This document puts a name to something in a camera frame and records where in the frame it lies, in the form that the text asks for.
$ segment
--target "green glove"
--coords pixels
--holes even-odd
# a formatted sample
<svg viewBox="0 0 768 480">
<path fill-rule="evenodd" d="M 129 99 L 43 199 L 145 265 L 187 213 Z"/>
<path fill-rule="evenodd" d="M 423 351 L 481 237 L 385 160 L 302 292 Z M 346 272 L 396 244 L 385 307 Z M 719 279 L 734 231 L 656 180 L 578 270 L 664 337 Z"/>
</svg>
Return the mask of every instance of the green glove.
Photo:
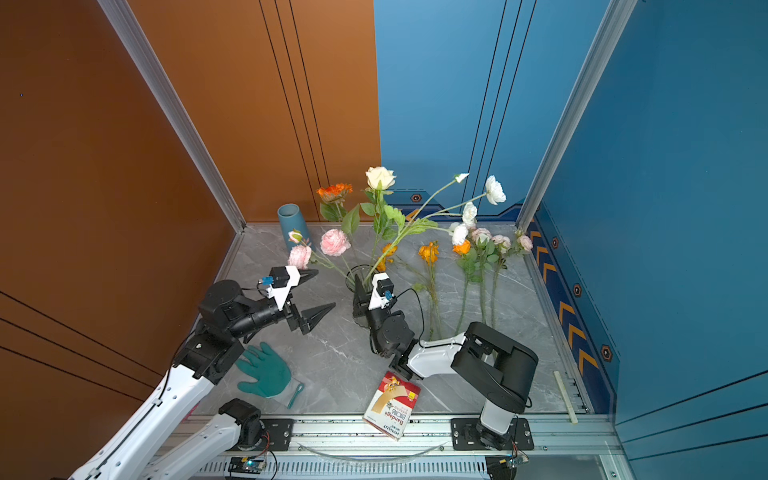
<svg viewBox="0 0 768 480">
<path fill-rule="evenodd" d="M 265 342 L 261 350 L 249 345 L 243 352 L 245 360 L 235 362 L 243 373 L 257 380 L 255 383 L 240 382 L 237 388 L 245 393 L 253 393 L 262 397 L 274 397 L 281 393 L 290 383 L 291 376 L 288 365 Z"/>
</svg>

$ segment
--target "orange gerbera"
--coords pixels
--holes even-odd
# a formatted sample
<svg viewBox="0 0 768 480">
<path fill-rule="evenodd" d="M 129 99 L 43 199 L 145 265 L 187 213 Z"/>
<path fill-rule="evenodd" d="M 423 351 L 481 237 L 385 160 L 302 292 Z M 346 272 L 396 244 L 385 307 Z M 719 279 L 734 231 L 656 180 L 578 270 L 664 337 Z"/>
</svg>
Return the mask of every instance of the orange gerbera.
<svg viewBox="0 0 768 480">
<path fill-rule="evenodd" d="M 352 185 L 350 184 L 336 184 L 328 188 L 318 188 L 317 194 L 326 204 L 340 204 L 351 191 Z"/>
<path fill-rule="evenodd" d="M 386 249 L 390 248 L 391 246 L 392 246 L 392 244 L 391 244 L 391 243 L 387 243 L 387 244 L 384 246 L 384 248 L 382 248 L 382 253 L 386 252 Z M 397 251 L 397 245 L 395 245 L 394 247 L 392 247 L 392 249 L 391 249 L 389 252 L 386 252 L 386 257 L 382 258 L 382 261 L 380 261 L 380 262 L 379 262 L 379 264 L 378 264 L 378 265 L 376 265 L 376 269 L 377 269 L 379 272 L 383 272 L 383 271 L 385 271 L 385 270 L 386 270 L 386 263 L 387 263 L 387 262 L 390 262 L 390 263 L 394 263 L 394 260 L 392 260 L 390 257 L 391 257 L 392 255 L 394 255 L 396 251 Z"/>
<path fill-rule="evenodd" d="M 472 245 L 469 243 L 469 240 L 464 240 L 464 243 L 461 245 L 454 245 L 453 251 L 458 253 L 459 255 L 466 255 L 469 253 L 469 249 L 472 248 Z"/>
<path fill-rule="evenodd" d="M 437 256 L 440 254 L 437 247 L 437 242 L 429 242 L 429 245 L 419 248 L 419 256 L 428 264 L 432 264 L 437 260 Z"/>
</svg>

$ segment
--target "wire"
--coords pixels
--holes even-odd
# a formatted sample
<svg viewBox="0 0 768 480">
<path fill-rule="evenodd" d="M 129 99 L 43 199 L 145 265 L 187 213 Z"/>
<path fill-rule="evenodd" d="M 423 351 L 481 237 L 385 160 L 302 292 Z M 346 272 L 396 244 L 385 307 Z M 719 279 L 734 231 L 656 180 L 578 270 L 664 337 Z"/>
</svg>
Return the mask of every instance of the wire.
<svg viewBox="0 0 768 480">
<path fill-rule="evenodd" d="M 422 345 L 422 337 L 424 336 L 424 330 L 426 329 L 426 324 L 424 322 L 424 309 L 422 308 L 422 299 L 419 298 L 419 294 L 413 289 L 413 287 L 403 290 L 398 297 L 400 297 L 402 294 L 407 292 L 408 290 L 412 291 L 414 295 L 416 295 L 416 300 L 419 302 L 419 310 L 422 313 L 422 332 L 419 334 L 419 339 L 417 340 L 419 342 L 419 346 L 423 347 Z"/>
<path fill-rule="evenodd" d="M 272 478 L 270 480 L 275 480 L 275 475 L 277 475 L 277 457 L 275 456 L 275 452 L 270 450 L 270 453 L 272 454 L 272 458 L 275 459 L 275 472 L 272 474 Z"/>
</svg>

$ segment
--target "black line on wall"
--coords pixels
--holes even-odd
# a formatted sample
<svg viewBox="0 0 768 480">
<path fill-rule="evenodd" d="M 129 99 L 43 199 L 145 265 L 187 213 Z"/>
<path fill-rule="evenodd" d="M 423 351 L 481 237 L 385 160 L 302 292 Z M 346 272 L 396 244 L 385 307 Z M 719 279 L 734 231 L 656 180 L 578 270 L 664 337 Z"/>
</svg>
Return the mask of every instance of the black line on wall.
<svg viewBox="0 0 768 480">
<path fill-rule="evenodd" d="M 496 59 L 496 49 L 498 48 L 498 38 L 502 34 L 502 25 L 504 24 L 504 12 L 507 11 L 507 0 L 504 0 L 504 8 L 502 9 L 502 19 L 498 23 L 498 33 L 496 34 L 496 45 L 493 47 L 493 56 L 491 57 L 491 67 L 488 69 L 488 80 L 485 82 L 485 93 L 482 96 L 482 105 L 480 106 L 480 118 L 478 118 L 478 128 L 475 131 L 475 141 L 472 143 L 472 154 L 469 156 L 469 166 L 467 167 L 467 173 L 472 173 L 472 158 L 475 156 L 475 147 L 478 143 L 478 134 L 480 133 L 480 123 L 482 121 L 482 112 L 485 110 L 485 99 L 488 97 L 488 86 L 491 84 L 491 73 L 493 72 L 493 62 Z M 464 198 L 467 194 L 467 184 L 469 182 L 464 182 L 464 193 L 462 193 L 462 202 L 464 201 Z"/>
<path fill-rule="evenodd" d="M 290 5 L 290 16 L 293 19 L 293 30 L 296 32 L 296 43 L 299 44 L 299 56 L 301 57 L 301 68 L 304 70 L 304 81 L 306 81 L 306 90 L 310 94 L 310 107 L 312 109 L 312 116 L 315 119 L 315 130 L 317 131 L 317 143 L 320 145 L 320 156 L 323 159 L 323 169 L 326 171 L 326 182 L 331 184 L 330 177 L 328 176 L 328 165 L 326 164 L 326 154 L 323 151 L 323 139 L 320 137 L 320 129 L 317 125 L 317 114 L 315 113 L 315 103 L 312 100 L 312 89 L 310 88 L 310 79 L 306 75 L 306 65 L 304 64 L 304 53 L 301 51 L 301 40 L 299 40 L 299 29 L 296 27 L 296 16 L 293 15 L 293 0 L 288 0 Z"/>
<path fill-rule="evenodd" d="M 637 457 L 637 458 L 628 458 L 627 460 L 629 460 L 630 462 L 633 462 L 635 460 L 644 460 L 646 458 L 661 457 L 662 455 L 672 455 L 673 453 L 690 452 L 691 450 L 706 449 L 709 447 L 728 445 L 729 443 L 738 443 L 738 442 L 745 442 L 747 440 L 762 439 L 764 437 L 768 437 L 768 433 L 762 433 L 760 435 L 752 435 L 751 437 L 744 437 L 742 439 L 726 440 L 725 442 L 710 443 L 708 445 L 701 445 L 698 447 L 689 447 L 687 449 L 673 450 L 672 452 L 654 453 L 653 455 L 645 455 L 643 457 Z"/>
<path fill-rule="evenodd" d="M 23 354 L 23 353 L 19 353 L 19 352 L 15 351 L 15 350 L 11 350 L 11 349 L 9 349 L 8 347 L 4 347 L 4 346 L 0 345 L 0 349 L 3 349 L 3 350 L 5 350 L 6 352 L 15 353 L 16 355 L 18 355 L 18 356 L 21 356 L 21 357 L 24 357 L 24 358 L 26 358 L 27 360 L 31 360 L 32 362 L 40 363 L 41 365 L 45 365 L 45 366 L 51 367 L 52 369 L 54 369 L 54 370 L 58 370 L 59 372 L 63 372 L 63 373 L 66 373 L 67 375 L 72 375 L 73 377 L 79 378 L 80 380 L 85 380 L 86 382 L 89 382 L 89 383 L 93 383 L 94 385 L 98 385 L 98 386 L 104 387 L 104 388 L 106 388 L 107 390 L 111 390 L 112 392 L 115 392 L 115 393 L 119 393 L 119 394 L 121 394 L 121 395 L 125 395 L 125 396 L 127 396 L 129 399 L 138 400 L 139 402 L 142 402 L 142 403 L 144 402 L 144 400 L 143 400 L 143 399 L 138 399 L 138 398 L 134 397 L 133 395 L 128 395 L 127 393 L 125 393 L 125 392 L 121 392 L 120 390 L 116 390 L 116 389 L 113 389 L 112 387 L 109 387 L 109 386 L 106 386 L 106 385 L 102 385 L 102 384 L 100 384 L 99 382 L 94 382 L 93 380 L 90 380 L 90 379 L 86 379 L 86 378 L 85 378 L 85 377 L 83 377 L 83 376 L 79 376 L 77 373 L 72 373 L 72 372 L 68 372 L 67 370 L 64 370 L 64 369 L 60 369 L 60 368 L 58 368 L 57 366 L 53 366 L 53 365 L 51 365 L 50 363 L 46 363 L 46 362 L 43 362 L 42 360 L 33 359 L 33 358 L 32 358 L 32 357 L 30 357 L 30 356 L 26 356 L 26 355 L 25 355 L 25 354 Z"/>
<path fill-rule="evenodd" d="M 146 385 L 146 386 L 148 386 L 148 387 L 149 387 L 149 388 L 151 388 L 151 389 L 152 389 L 152 388 L 154 388 L 154 385 L 150 385 L 149 383 L 145 383 L 145 382 L 142 382 L 141 380 L 139 380 L 139 379 L 135 379 L 134 377 L 132 377 L 132 376 L 130 376 L 130 375 L 128 375 L 128 374 L 126 374 L 126 373 L 123 373 L 123 372 L 121 372 L 120 370 L 117 370 L 117 369 L 113 369 L 112 367 L 110 367 L 110 366 L 108 366 L 108 365 L 105 365 L 104 363 L 101 363 L 101 362 L 99 362 L 98 360 L 94 360 L 94 359 L 92 359 L 92 358 L 91 358 L 91 357 L 89 357 L 89 356 L 83 355 L 82 353 L 79 353 L 79 352 L 75 352 L 75 351 L 74 351 L 73 349 L 71 349 L 71 348 L 68 348 L 68 347 L 66 347 L 66 346 L 63 346 L 63 345 L 62 345 L 62 344 L 60 344 L 60 343 L 54 342 L 54 341 L 53 341 L 53 340 L 51 340 L 51 339 L 47 339 L 47 338 L 45 338 L 43 335 L 39 335 L 39 334 L 37 334 L 37 333 L 35 333 L 35 332 L 32 332 L 31 330 L 28 330 L 28 329 L 24 328 L 23 326 L 20 326 L 20 325 L 16 325 L 16 324 L 15 324 L 15 323 L 13 323 L 12 321 L 10 321 L 10 320 L 6 320 L 6 319 L 2 318 L 1 316 L 0 316 L 0 321 L 2 321 L 2 322 L 5 322 L 5 323 L 7 323 L 8 325 L 11 325 L 11 326 L 15 326 L 16 328 L 18 328 L 18 329 L 20 329 L 20 330 L 22 330 L 22 331 L 24 331 L 24 332 L 26 332 L 26 333 L 29 333 L 29 334 L 31 334 L 31 335 L 34 335 L 34 336 L 38 337 L 39 339 L 43 339 L 43 340 L 45 340 L 46 342 L 49 342 L 49 343 L 53 343 L 54 345 L 56 345 L 56 346 L 58 346 L 58 347 L 60 347 L 60 348 L 62 348 L 62 349 L 64 349 L 64 350 L 67 350 L 67 351 L 68 351 L 68 352 L 70 352 L 70 353 L 74 353 L 75 355 L 77 355 L 77 356 L 80 356 L 80 357 L 82 357 L 82 358 L 84 358 L 84 359 L 86 359 L 86 360 L 91 360 L 93 363 L 95 363 L 95 364 L 97 364 L 97 365 L 100 365 L 100 366 L 103 366 L 105 369 L 109 369 L 109 370 L 111 370 L 111 371 L 113 371 L 113 372 L 115 372 L 115 373 L 118 373 L 118 374 L 120 374 L 120 375 L 122 375 L 122 376 L 124 376 L 124 377 L 126 377 L 126 378 L 129 378 L 129 379 L 131 379 L 131 380 L 133 380 L 133 381 L 135 381 L 135 382 L 139 382 L 139 383 L 140 383 L 140 384 L 142 384 L 142 385 Z"/>
<path fill-rule="evenodd" d="M 652 437 L 654 435 L 661 435 L 662 433 L 672 432 L 673 430 L 684 429 L 686 427 L 690 427 L 690 426 L 693 426 L 693 425 L 699 425 L 700 423 L 706 423 L 706 422 L 709 422 L 711 420 L 724 419 L 724 418 L 730 417 L 732 415 L 738 415 L 739 413 L 749 412 L 750 410 L 761 409 L 761 408 L 763 408 L 765 406 L 768 406 L 768 403 L 762 403 L 760 405 L 755 405 L 755 406 L 752 406 L 752 407 L 747 407 L 745 409 L 737 410 L 735 412 L 724 413 L 722 415 L 717 415 L 717 416 L 714 416 L 714 417 L 710 417 L 708 419 L 698 420 L 696 422 L 691 422 L 691 423 L 687 423 L 685 425 L 680 425 L 679 427 L 673 427 L 671 429 L 662 430 L 661 432 L 649 433 L 648 435 L 643 435 L 641 437 L 637 437 L 636 439 L 624 440 L 622 443 L 634 442 L 635 440 L 646 439 L 646 438 Z"/>
<path fill-rule="evenodd" d="M 299 101 L 299 110 L 301 111 L 301 120 L 304 122 L 304 131 L 306 132 L 306 141 L 310 144 L 310 154 L 312 155 L 312 163 L 315 165 L 315 175 L 317 176 L 317 183 L 322 187 L 323 181 L 320 180 L 320 172 L 317 170 L 317 160 L 315 160 L 315 149 L 312 148 L 312 139 L 310 138 L 310 128 L 306 126 L 306 115 L 304 114 L 304 106 L 301 105 L 301 94 L 299 94 L 299 84 L 296 82 L 296 73 L 293 71 L 293 61 L 290 59 L 290 50 L 288 50 L 288 41 L 286 40 L 286 31 L 283 29 L 283 20 L 280 18 L 280 9 L 277 8 L 277 0 L 275 1 L 275 10 L 277 10 L 277 21 L 280 23 L 280 31 L 283 33 L 283 45 L 286 47 L 286 55 L 288 55 L 288 65 L 290 66 L 290 74 L 293 77 L 293 87 L 296 89 L 296 99 Z"/>
<path fill-rule="evenodd" d="M 482 159 L 485 156 L 485 149 L 488 146 L 488 137 L 491 136 L 491 129 L 493 128 L 493 117 L 496 115 L 496 105 L 498 104 L 498 95 L 502 91 L 502 85 L 504 84 L 504 73 L 507 71 L 507 63 L 509 62 L 509 52 L 512 50 L 512 42 L 515 40 L 515 32 L 518 29 L 518 20 L 520 18 L 520 10 L 523 7 L 522 0 L 518 6 L 518 14 L 515 17 L 515 25 L 512 27 L 512 36 L 509 38 L 509 47 L 507 47 L 507 58 L 504 59 L 504 68 L 502 69 L 502 79 L 498 83 L 498 90 L 496 90 L 496 99 L 493 101 L 493 111 L 491 112 L 491 121 L 488 123 L 488 131 L 485 133 L 485 143 L 482 147 L 482 154 L 480 155 L 480 165 L 478 165 L 478 174 L 475 177 L 475 186 L 472 188 L 472 196 L 475 196 L 475 190 L 478 187 L 478 180 L 480 179 L 480 169 L 482 168 Z"/>
<path fill-rule="evenodd" d="M 496 146 L 498 145 L 498 138 L 502 135 L 502 127 L 504 126 L 504 118 L 507 116 L 507 107 L 509 107 L 509 99 L 512 96 L 512 89 L 515 88 L 515 79 L 518 77 L 518 69 L 520 68 L 520 60 L 523 58 L 523 51 L 525 50 L 525 41 L 528 40 L 528 32 L 531 30 L 531 22 L 533 21 L 533 14 L 536 12 L 536 3 L 538 0 L 534 0 L 533 9 L 531 10 L 531 17 L 528 19 L 528 27 L 525 29 L 525 37 L 523 37 L 523 45 L 520 47 L 520 55 L 518 55 L 518 64 L 515 66 L 515 74 L 512 75 L 512 85 L 509 86 L 509 94 L 507 95 L 507 103 L 504 105 L 504 113 L 502 113 L 502 122 L 498 126 L 498 132 L 496 132 L 496 142 L 493 144 L 493 151 L 491 152 L 491 160 L 488 161 L 488 169 L 485 171 L 485 176 L 491 173 L 491 165 L 493 164 L 493 157 L 496 155 Z M 478 208 L 482 204 L 482 199 L 478 201 Z"/>
<path fill-rule="evenodd" d="M 627 422 L 631 422 L 633 420 L 637 420 L 639 418 L 645 417 L 646 415 L 650 415 L 651 413 L 660 412 L 661 410 L 668 409 L 668 408 L 673 407 L 675 405 L 680 405 L 681 403 L 685 403 L 688 400 L 693 400 L 693 399 L 699 398 L 700 396 L 709 395 L 710 393 L 716 392 L 718 390 L 726 389 L 726 388 L 728 388 L 730 386 L 736 385 L 737 383 L 746 382 L 747 380 L 751 380 L 751 379 L 754 379 L 754 378 L 759 377 L 761 375 L 765 375 L 766 373 L 768 373 L 768 370 L 763 370 L 762 372 L 755 373 L 754 375 L 745 376 L 742 379 L 739 379 L 739 380 L 737 380 L 735 382 L 731 382 L 731 383 L 727 383 L 725 385 L 719 386 L 716 389 L 707 390 L 706 392 L 699 393 L 698 395 L 694 395 L 694 396 L 688 397 L 687 399 L 678 400 L 677 402 L 670 403 L 667 406 L 659 407 L 658 409 L 651 410 L 650 412 L 645 412 L 645 413 L 643 413 L 641 415 L 634 416 L 631 419 L 622 420 L 621 422 L 618 422 L 616 425 L 621 425 L 622 423 L 627 423 Z"/>
<path fill-rule="evenodd" d="M 149 368 L 148 366 L 146 366 L 146 365 L 143 365 L 142 363 L 139 363 L 139 362 L 137 362 L 136 360 L 132 359 L 132 358 L 131 358 L 131 357 L 129 357 L 129 356 L 123 355 L 122 353 L 118 352 L 117 350 L 115 350 L 115 349 L 112 349 L 112 348 L 110 348 L 110 347 L 106 346 L 105 344 L 103 344 L 103 343 L 99 342 L 99 341 L 98 341 L 98 340 L 96 340 L 96 339 L 92 339 L 90 336 L 88 336 L 88 335 L 85 335 L 84 333 L 81 333 L 81 332 L 77 331 L 76 329 L 74 329 L 74 328 L 70 327 L 69 325 L 67 325 L 67 324 L 65 324 L 65 323 L 63 323 L 63 322 L 59 322 L 59 321 L 58 321 L 58 320 L 56 320 L 54 317 L 52 317 L 52 316 L 50 316 L 50 315 L 48 315 L 48 314 L 46 314 L 46 313 L 43 313 L 43 312 L 41 312 L 40 310 L 38 310 L 38 309 L 34 308 L 33 306 L 30 306 L 30 305 L 28 305 L 27 303 L 24 303 L 24 302 L 22 302 L 21 300 L 17 299 L 16 297 L 14 297 L 14 296 L 10 296 L 10 295 L 8 295 L 6 292 L 3 292 L 3 291 L 1 291 L 1 290 L 0 290 L 0 293 L 1 293 L 2 295 L 4 295 L 4 296 L 7 296 L 9 299 L 13 300 L 14 302 L 18 303 L 19 305 L 23 305 L 23 306 L 25 306 L 25 307 L 29 308 L 30 310 L 32 310 L 33 312 L 36 312 L 36 313 L 39 313 L 40 315 L 43 315 L 45 318 L 47 318 L 47 319 L 51 320 L 52 322 L 54 322 L 54 323 L 57 323 L 58 325 L 61 325 L 61 326 L 63 326 L 65 329 L 69 329 L 70 331 L 77 333 L 79 336 L 82 336 L 83 338 L 89 339 L 90 341 L 92 341 L 93 343 L 95 343 L 95 344 L 97 344 L 97 345 L 99 345 L 99 346 L 103 346 L 105 349 L 109 350 L 110 352 L 112 352 L 112 353 L 116 353 L 116 354 L 118 354 L 119 356 L 123 357 L 124 359 L 126 359 L 126 360 L 129 360 L 129 361 L 131 361 L 132 363 L 135 363 L 136 365 L 138 365 L 138 366 L 140 366 L 140 367 L 143 367 L 143 368 L 145 368 L 145 369 L 149 370 L 150 372 L 152 372 L 152 373 L 154 373 L 154 374 L 156 374 L 156 375 L 160 375 L 160 373 L 159 373 L 159 372 L 155 372 L 153 369 Z"/>
<path fill-rule="evenodd" d="M 301 162 L 304 164 L 304 173 L 306 174 L 306 182 L 310 185 L 310 192 L 312 196 L 312 203 L 315 206 L 315 211 L 318 217 L 320 216 L 320 210 L 317 208 L 317 202 L 315 201 L 315 192 L 312 188 L 312 181 L 310 180 L 310 172 L 306 169 L 306 159 L 304 158 L 304 151 L 301 149 L 301 142 L 299 141 L 299 131 L 296 129 L 296 122 L 293 121 L 293 112 L 290 110 L 290 103 L 288 102 L 288 92 L 286 91 L 286 85 L 283 82 L 283 74 L 280 73 L 280 64 L 277 63 L 277 53 L 275 53 L 275 45 L 272 43 L 272 35 L 270 34 L 270 26 L 266 24 L 266 15 L 264 14 L 264 6 L 259 0 L 259 8 L 261 8 L 261 18 L 264 19 L 264 28 L 266 28 L 266 36 L 270 40 L 270 47 L 272 48 L 272 56 L 275 58 L 275 67 L 277 67 L 277 75 L 280 77 L 280 84 L 283 86 L 283 95 L 286 98 L 286 106 L 288 107 L 288 115 L 290 116 L 290 123 L 293 125 L 293 133 L 296 135 L 296 144 L 299 146 L 299 154 L 301 155 Z"/>
</svg>

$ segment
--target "bandage box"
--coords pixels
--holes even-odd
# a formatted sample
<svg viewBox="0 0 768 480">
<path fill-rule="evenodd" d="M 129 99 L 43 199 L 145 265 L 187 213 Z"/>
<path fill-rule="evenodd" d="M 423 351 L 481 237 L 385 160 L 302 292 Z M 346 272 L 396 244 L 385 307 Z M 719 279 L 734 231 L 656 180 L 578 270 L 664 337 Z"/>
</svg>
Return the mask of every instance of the bandage box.
<svg viewBox="0 0 768 480">
<path fill-rule="evenodd" d="M 421 391 L 418 386 L 387 372 L 362 419 L 395 440 L 400 440 Z"/>
</svg>

